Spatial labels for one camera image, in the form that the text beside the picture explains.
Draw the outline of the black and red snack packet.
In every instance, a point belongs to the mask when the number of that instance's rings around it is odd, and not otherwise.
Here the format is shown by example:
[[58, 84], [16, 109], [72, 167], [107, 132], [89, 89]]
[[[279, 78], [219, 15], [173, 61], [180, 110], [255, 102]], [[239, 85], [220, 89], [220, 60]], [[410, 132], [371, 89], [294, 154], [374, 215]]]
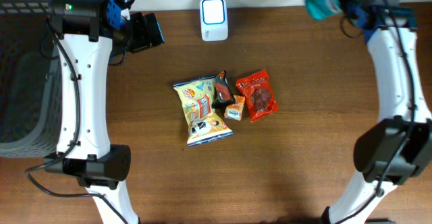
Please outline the black and red snack packet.
[[215, 109], [227, 107], [235, 103], [234, 95], [227, 83], [227, 73], [223, 70], [215, 76], [215, 96], [212, 107]]

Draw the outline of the beige snack bag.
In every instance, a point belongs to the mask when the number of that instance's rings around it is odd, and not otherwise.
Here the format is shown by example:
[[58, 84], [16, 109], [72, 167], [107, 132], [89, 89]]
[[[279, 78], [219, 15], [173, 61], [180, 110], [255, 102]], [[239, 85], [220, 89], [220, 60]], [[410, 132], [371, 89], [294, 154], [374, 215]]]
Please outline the beige snack bag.
[[173, 89], [178, 93], [188, 124], [188, 146], [198, 146], [234, 135], [212, 106], [215, 76], [178, 82], [173, 85]]

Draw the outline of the red candy bag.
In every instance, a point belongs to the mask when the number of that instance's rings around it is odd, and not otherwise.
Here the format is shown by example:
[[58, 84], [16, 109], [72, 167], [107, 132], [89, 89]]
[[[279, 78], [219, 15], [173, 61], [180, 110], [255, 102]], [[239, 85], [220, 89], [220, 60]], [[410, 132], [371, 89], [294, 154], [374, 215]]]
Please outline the red candy bag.
[[245, 98], [251, 122], [270, 115], [279, 109], [266, 70], [238, 79], [236, 86]]

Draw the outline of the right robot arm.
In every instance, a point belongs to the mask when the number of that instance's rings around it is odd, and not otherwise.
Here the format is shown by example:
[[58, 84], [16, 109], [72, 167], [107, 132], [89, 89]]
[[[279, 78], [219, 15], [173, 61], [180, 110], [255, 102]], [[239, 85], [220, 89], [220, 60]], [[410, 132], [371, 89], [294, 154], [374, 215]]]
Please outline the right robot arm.
[[372, 58], [379, 119], [354, 146], [356, 171], [320, 223], [366, 223], [377, 205], [431, 161], [431, 111], [416, 62], [417, 22], [400, 0], [327, 0], [362, 30]]

